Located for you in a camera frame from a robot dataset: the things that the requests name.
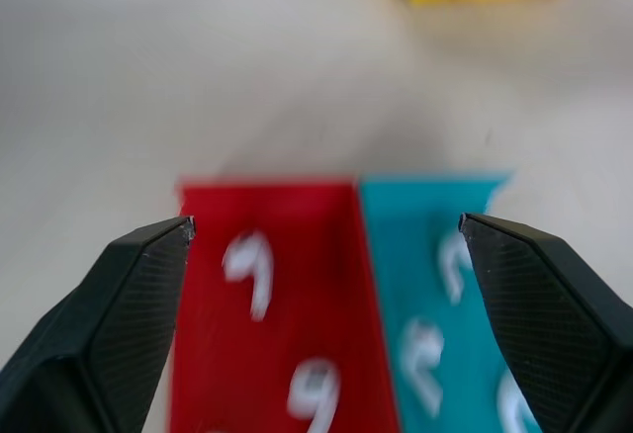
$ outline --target white table surface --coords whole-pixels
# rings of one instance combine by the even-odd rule
[[[183,177],[508,170],[633,302],[633,0],[0,0],[0,363]],[[161,385],[145,431],[162,431]]]

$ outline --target white number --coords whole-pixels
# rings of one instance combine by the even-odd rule
[[[413,319],[405,327],[401,369],[432,418],[439,414],[444,393],[429,370],[439,366],[443,349],[444,336],[437,326]]]
[[[236,238],[228,245],[222,264],[230,282],[240,282],[252,275],[250,315],[253,320],[261,321],[270,304],[273,285],[273,255],[266,237],[256,231]]]
[[[498,384],[497,410],[504,433],[525,433],[523,421],[536,421],[510,370]]]
[[[473,269],[466,240],[459,231],[452,232],[440,243],[438,265],[448,300],[453,305],[459,304],[464,292],[464,279],[459,272],[460,266]]]
[[[299,365],[290,382],[288,412],[300,420],[312,419],[308,433],[327,433],[338,406],[340,379],[325,359],[309,359]]]

